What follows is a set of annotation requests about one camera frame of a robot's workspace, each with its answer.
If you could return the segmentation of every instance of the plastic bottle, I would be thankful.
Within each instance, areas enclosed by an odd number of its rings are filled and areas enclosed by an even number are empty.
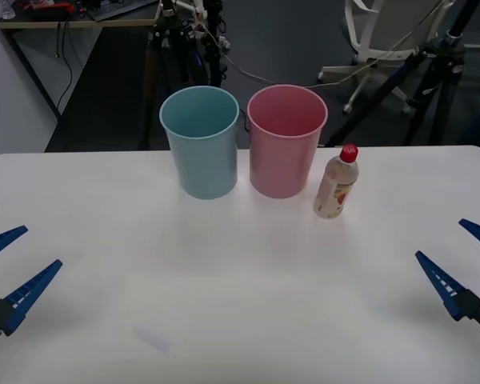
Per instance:
[[[16,13],[10,7],[9,2],[7,0],[2,0],[2,18],[4,20],[11,20],[12,18],[16,17]]]
[[[335,218],[343,211],[346,197],[359,176],[357,156],[358,148],[347,144],[339,156],[327,163],[313,204],[314,212],[321,218]]]

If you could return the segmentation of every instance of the white wall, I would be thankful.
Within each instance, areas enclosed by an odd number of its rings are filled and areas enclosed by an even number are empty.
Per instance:
[[[100,29],[72,31],[84,65],[99,32]],[[62,58],[55,57],[56,30],[24,30],[16,39],[57,103],[68,84],[69,74]],[[69,44],[66,44],[66,56],[74,70],[74,87],[81,70]],[[56,125],[55,116],[0,32],[0,154],[43,152]]]

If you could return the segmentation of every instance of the tripod stand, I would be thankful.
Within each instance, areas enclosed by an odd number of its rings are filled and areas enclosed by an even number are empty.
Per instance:
[[[402,144],[408,146],[411,143],[439,88],[441,90],[432,131],[430,132],[429,145],[441,144],[455,90],[464,69],[466,50],[463,44],[459,44],[459,41],[479,3],[480,0],[466,0],[466,4],[446,35],[443,38],[436,38],[425,43],[417,53],[409,56],[402,66],[370,97],[364,107],[353,114],[343,127],[330,137],[326,146],[339,145],[356,125],[368,115],[372,108],[376,107],[395,87],[404,83],[407,76],[427,58],[431,58],[432,61],[414,96],[406,101],[409,106],[415,108],[415,112]]]
[[[179,76],[184,86],[190,84],[190,77],[192,77],[196,86],[208,85],[209,81],[205,63],[198,52],[198,45],[192,26],[178,18],[172,0],[161,0],[161,2],[162,12],[148,33],[142,94],[140,150],[148,150],[150,148],[150,131],[156,119],[154,117],[154,107],[160,74],[163,74],[167,94],[171,93],[167,70],[162,57],[163,40],[167,38],[170,44],[177,62]],[[207,11],[208,31],[214,38],[218,39],[217,29],[222,10],[222,1],[205,0],[204,8]],[[220,87],[226,72],[225,66],[221,64],[220,49],[209,35],[202,38],[202,43],[206,48],[205,60],[210,64],[210,84]]]

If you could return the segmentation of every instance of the chair base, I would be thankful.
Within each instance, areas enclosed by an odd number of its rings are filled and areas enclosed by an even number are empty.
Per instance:
[[[322,70],[318,73],[318,80],[322,82],[325,77],[325,74],[327,73],[352,74],[353,72],[355,72],[356,70],[359,70],[365,65],[366,64],[361,64],[357,66],[324,66]],[[391,69],[396,67],[398,66],[388,65],[388,66],[383,66],[382,68]],[[343,106],[343,114],[349,114],[352,111],[352,105],[354,104],[355,99],[363,91],[364,87],[370,80],[375,80],[379,84],[383,84],[388,79],[388,76],[385,75],[383,72],[381,72],[379,68],[366,68],[363,72],[360,72],[359,75],[362,75],[363,73],[364,73],[364,76],[362,76],[361,81],[358,84],[358,87],[352,93],[348,102]],[[406,102],[407,95],[405,94],[405,92],[400,88],[396,87],[393,89],[393,94],[404,102],[404,105],[402,107],[402,112],[405,114],[408,114],[410,112],[410,107]]]

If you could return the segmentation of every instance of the pink bucket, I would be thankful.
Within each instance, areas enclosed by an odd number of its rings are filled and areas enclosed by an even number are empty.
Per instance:
[[[306,186],[326,104],[300,86],[269,86],[249,100],[247,114],[250,182],[270,198],[295,196]]]

